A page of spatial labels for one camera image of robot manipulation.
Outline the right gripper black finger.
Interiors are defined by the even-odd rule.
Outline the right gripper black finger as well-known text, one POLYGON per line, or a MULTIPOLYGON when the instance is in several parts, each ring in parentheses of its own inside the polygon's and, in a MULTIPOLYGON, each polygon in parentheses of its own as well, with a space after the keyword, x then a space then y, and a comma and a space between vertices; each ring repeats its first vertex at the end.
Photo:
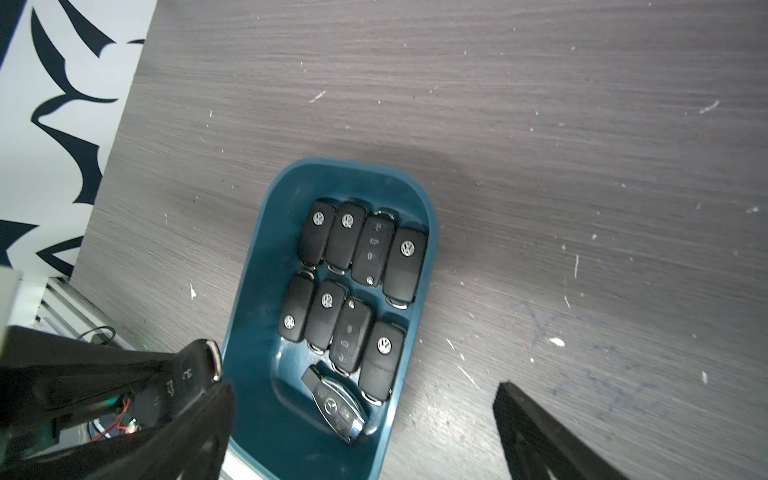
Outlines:
POLYGON ((513 479, 625 477, 512 382, 498 386, 493 414, 513 479))

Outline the black car key front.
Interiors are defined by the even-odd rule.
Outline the black car key front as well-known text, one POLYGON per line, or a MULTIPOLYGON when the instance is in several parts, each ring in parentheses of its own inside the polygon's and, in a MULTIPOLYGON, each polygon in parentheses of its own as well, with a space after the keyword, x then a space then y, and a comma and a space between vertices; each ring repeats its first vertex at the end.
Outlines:
POLYGON ((309 309, 304 338, 308 348, 322 355, 330 346, 348 290, 332 280, 322 281, 309 309))

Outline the dark teal storage box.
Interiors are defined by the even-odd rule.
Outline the dark teal storage box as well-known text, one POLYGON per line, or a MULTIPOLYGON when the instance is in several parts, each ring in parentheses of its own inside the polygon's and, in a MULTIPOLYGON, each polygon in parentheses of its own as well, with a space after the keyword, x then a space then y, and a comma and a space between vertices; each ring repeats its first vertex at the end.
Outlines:
POLYGON ((251 468, 269 479, 375 479, 379 476, 412 355, 429 277, 438 248, 434 206, 421 185, 390 168, 350 161, 305 159, 286 168, 272 183, 263 203, 245 262, 228 332, 222 348, 223 377, 230 382, 237 414, 232 446, 251 468), (396 230, 410 228, 428 235, 414 300, 405 310, 392 307, 382 291, 330 270, 323 259, 314 269, 302 266, 297 243, 312 203, 327 198, 363 206, 366 219, 378 213, 394 217, 396 230), (337 373, 329 348, 318 355, 283 339, 277 323, 286 287, 300 271, 314 274, 315 292, 324 280, 342 284, 347 298, 367 304, 374 322, 397 325, 405 332, 390 398, 369 403, 358 385, 361 362, 349 377, 337 373), (310 365, 343 384, 367 416, 358 439, 347 444, 318 411, 302 376, 310 365))

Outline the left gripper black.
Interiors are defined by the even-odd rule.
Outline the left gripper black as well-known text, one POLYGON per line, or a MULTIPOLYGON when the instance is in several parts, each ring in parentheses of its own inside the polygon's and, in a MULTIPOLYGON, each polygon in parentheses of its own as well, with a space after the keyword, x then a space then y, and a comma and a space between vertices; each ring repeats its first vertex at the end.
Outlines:
MULTIPOLYGON (((173 359, 11 326, 1 344, 1 460, 58 442, 59 433, 122 405, 173 359)), ((87 479, 217 479, 233 431, 232 385, 208 389, 171 423, 99 442, 87 479)))

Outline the black car key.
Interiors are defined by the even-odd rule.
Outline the black car key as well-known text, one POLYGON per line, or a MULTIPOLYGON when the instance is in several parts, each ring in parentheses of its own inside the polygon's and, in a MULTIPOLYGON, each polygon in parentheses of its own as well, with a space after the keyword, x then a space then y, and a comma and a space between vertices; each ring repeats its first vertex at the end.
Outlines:
POLYGON ((345 202, 339 207, 324 252, 330 270, 344 274, 350 267, 366 216, 367 210, 356 203, 345 202))
POLYGON ((332 280, 322 281, 309 309, 304 338, 308 348, 322 355, 330 346, 348 290, 332 280))
POLYGON ((392 240, 382 291, 394 308, 405 310, 414 300, 428 245, 420 230, 400 228, 392 240))
POLYGON ((367 304, 355 298, 345 301, 329 350, 332 367, 340 375, 349 377, 358 369, 373 322, 374 313, 367 304))
POLYGON ((397 325, 384 321, 373 324, 358 379, 361 394, 369 403, 381 405, 390 398, 404 343, 405 332, 397 325))
POLYGON ((314 274, 308 271, 300 271, 291 277, 284 292, 277 323, 278 334, 283 339, 294 343, 304 340, 315 292, 314 280, 314 274))
POLYGON ((384 213, 369 216, 362 228, 351 265, 351 278, 376 287, 381 282, 396 230, 394 217, 384 213))
POLYGON ((321 263, 336 213, 336 205, 327 198, 312 203, 297 243, 303 267, 314 270, 321 263))
POLYGON ((137 393, 129 418, 142 428, 173 421, 222 377, 222 358, 214 340, 188 344, 166 362, 137 393))

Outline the car key with metal ring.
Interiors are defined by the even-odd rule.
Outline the car key with metal ring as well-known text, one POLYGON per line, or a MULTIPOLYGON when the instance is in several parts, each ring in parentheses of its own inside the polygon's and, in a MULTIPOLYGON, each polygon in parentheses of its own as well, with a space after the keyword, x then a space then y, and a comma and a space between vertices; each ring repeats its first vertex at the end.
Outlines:
POLYGON ((367 424, 367 416, 343 384, 310 365, 302 376, 313 401, 333 432, 347 444, 355 442, 367 424))

